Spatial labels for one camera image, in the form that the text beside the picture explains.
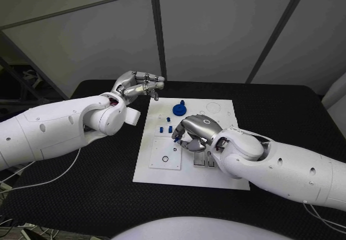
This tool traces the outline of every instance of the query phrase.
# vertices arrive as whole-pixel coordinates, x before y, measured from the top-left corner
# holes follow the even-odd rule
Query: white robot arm
[[[191,141],[180,138],[187,131]],[[300,203],[346,211],[346,164],[318,153],[275,142],[259,142],[255,133],[222,129],[203,115],[189,116],[171,138],[190,151],[210,145],[222,172],[246,179],[261,189]]]
[[[127,105],[138,95],[158,100],[163,87],[163,77],[128,71],[111,92],[37,106],[1,122],[0,170],[70,153],[114,135],[124,123],[135,126],[141,113]]]

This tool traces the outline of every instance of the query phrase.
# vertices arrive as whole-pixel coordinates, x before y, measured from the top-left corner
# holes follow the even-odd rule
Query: table
[[[111,90],[114,80],[86,80],[73,98]],[[167,82],[166,98],[230,99],[238,125],[275,141],[297,145],[346,162],[346,139],[305,86],[239,83]],[[141,112],[137,126],[124,124],[114,136],[80,149],[66,175],[50,184],[10,192],[0,214],[18,221],[80,234],[114,236],[151,220],[202,216],[232,220],[292,239],[339,239],[292,202],[251,184],[251,191],[132,182],[150,98],[131,108]],[[36,162],[16,187],[49,181],[69,167],[76,151]],[[315,207],[326,219],[346,225],[346,212]]]

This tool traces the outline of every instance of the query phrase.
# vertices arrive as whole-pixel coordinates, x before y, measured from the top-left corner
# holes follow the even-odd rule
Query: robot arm
[[[187,125],[186,121],[194,125],[187,132],[207,125],[189,117],[181,126]],[[179,138],[179,131],[181,129],[173,132],[171,138]],[[275,141],[259,142],[252,134],[230,127],[219,131],[210,144],[206,141],[222,172],[233,179],[246,179],[288,200],[346,211],[346,164],[301,147]]]
[[[70,153],[114,135],[124,123],[135,126],[141,113],[127,105],[138,95],[157,100],[163,87],[163,77],[128,71],[111,92],[37,106],[1,122],[0,170]]]

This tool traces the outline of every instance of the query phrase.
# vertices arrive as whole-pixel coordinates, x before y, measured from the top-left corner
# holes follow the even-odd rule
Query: white platform
[[[180,100],[184,101],[187,111],[183,116],[176,116],[173,106],[180,103]],[[171,139],[168,127],[171,126],[174,130],[180,121],[196,114],[203,114],[216,120],[223,129],[230,125],[238,127],[230,100],[194,98],[150,100],[132,181],[249,190],[249,182],[245,179],[232,179],[222,173],[212,157],[207,156],[209,148],[203,153],[189,152]],[[187,134],[181,139],[191,140]]]

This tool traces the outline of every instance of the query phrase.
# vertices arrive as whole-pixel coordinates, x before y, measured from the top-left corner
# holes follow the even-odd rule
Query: black table
[[[86,80],[73,98],[111,90],[114,80]],[[238,126],[341,162],[346,140],[314,92],[304,86],[167,82],[166,98],[230,99]],[[66,175],[43,186],[8,193],[0,214],[18,221],[80,234],[114,236],[151,220],[203,216],[246,223],[294,239],[339,239],[301,203],[251,185],[251,191],[132,182],[150,98],[129,105],[141,112],[137,126],[92,142]],[[76,152],[36,162],[16,187],[53,179]],[[346,225],[346,212],[315,207],[326,219]]]

